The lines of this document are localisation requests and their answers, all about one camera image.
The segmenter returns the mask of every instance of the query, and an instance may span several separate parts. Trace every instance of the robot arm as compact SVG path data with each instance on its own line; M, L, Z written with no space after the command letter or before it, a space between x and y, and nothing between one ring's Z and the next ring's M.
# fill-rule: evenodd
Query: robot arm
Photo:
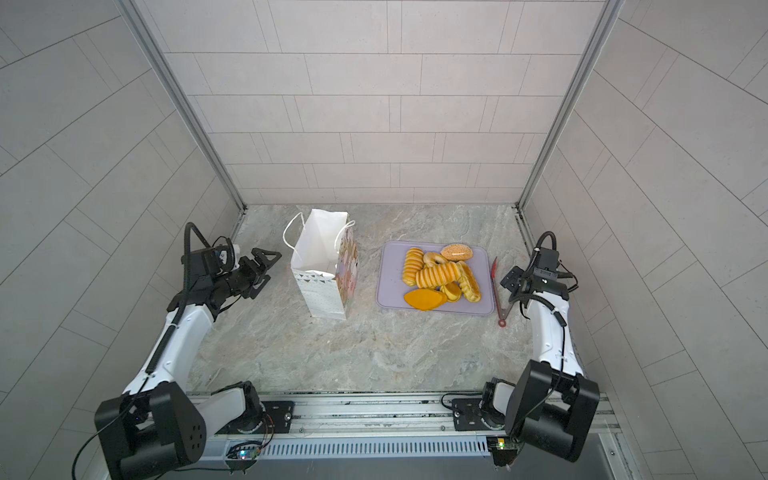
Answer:
M190 252L192 231L203 249ZM226 387L197 406L185 393L200 343L219 313L229 308L224 303L255 298L270 280L266 271L281 257L254 248L253 258L236 261L239 248L225 240L226 245L211 247L193 223L186 225L184 289L170 302L163 331L139 373L121 396L102 402L96 411L112 480L149 478L195 463L207 437L226 424L235 421L248 431L261 422L259 397L250 382Z

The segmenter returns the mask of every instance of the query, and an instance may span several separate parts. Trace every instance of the gray marble surface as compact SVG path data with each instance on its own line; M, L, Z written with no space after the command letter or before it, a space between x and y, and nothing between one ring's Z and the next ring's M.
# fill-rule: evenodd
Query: gray marble surface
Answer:
M347 211L356 221L359 276L346 320L312 318L290 271L292 250L283 243L283 228L312 207ZM292 226L286 238L295 243L299 231ZM479 245L490 261L498 256L497 276L514 265L525 268L529 258L508 205L250 207L235 242L242 252L260 247L283 258L258 298L241 300L219 316L187 388L210 391L250 380L259 392L439 391L481 389L493 376L515 381L531 355L531 328L517 309L502 329L495 312L420 313L376 304L388 240ZM505 300L508 292L497 288Z

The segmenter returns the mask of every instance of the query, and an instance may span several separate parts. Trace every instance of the white paper bag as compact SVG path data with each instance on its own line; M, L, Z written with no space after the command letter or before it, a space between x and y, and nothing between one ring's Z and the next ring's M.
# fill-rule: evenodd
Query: white paper bag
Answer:
M303 229L296 246L286 240L293 221L301 217ZM347 212L313 208L304 221L299 212L283 231L283 242L293 249L290 267L312 316L345 319L346 307L357 280L357 245L353 221Z

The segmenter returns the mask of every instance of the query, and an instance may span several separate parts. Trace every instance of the wire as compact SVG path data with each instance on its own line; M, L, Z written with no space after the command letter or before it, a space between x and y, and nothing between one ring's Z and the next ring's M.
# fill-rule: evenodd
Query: wire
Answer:
M144 380L144 383L141 384L141 387L139 387L139 390L134 394L134 398L131 399L131 403L128 404L128 406L123 410L122 412L118 413L118 416L114 417L107 425L104 425L99 430L96 431L95 434L91 435L91 437L85 441L82 447L78 450L78 454L74 456L74 461L72 462L72 480L78 480L78 478L75 476L75 469L78 466L78 458L80 458L80 454L85 450L85 447L88 446L89 443L91 443L91 440L95 439L96 436L100 433L102 433L104 430L109 428L113 423L115 423L117 420L123 418L126 413L134 406L136 403L136 398L139 393L141 393L141 390L144 389L144 386L147 385L147 382L149 382L149 376Z

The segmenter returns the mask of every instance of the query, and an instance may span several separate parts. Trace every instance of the paper bag handle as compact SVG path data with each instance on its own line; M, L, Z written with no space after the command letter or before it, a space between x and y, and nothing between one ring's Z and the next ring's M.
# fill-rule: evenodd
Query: paper bag handle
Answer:
M290 243L288 243L288 240L286 240L286 232L288 231L288 229L290 228L290 225L293 223L293 221L296 219L296 217L298 217L299 215L301 216L301 229L304 230L304 227L305 227L305 224L304 224L304 214L302 214L301 212L297 213L294 218L290 219L290 222L288 222L288 224L286 225L286 229L283 230L283 242L288 247L290 247L290 249L293 250L294 252L296 251L296 248L293 245L291 245Z
M333 248L336 250L336 253L338 253L339 252L339 248L341 248L341 243L339 244L339 248L336 248L336 242L339 241L339 237L341 237L341 233L344 230L350 228L354 224L355 224L354 220L352 220L351 222L347 222L347 224L345 226L341 227L341 230L339 230L339 232L336 234L336 239L333 241Z

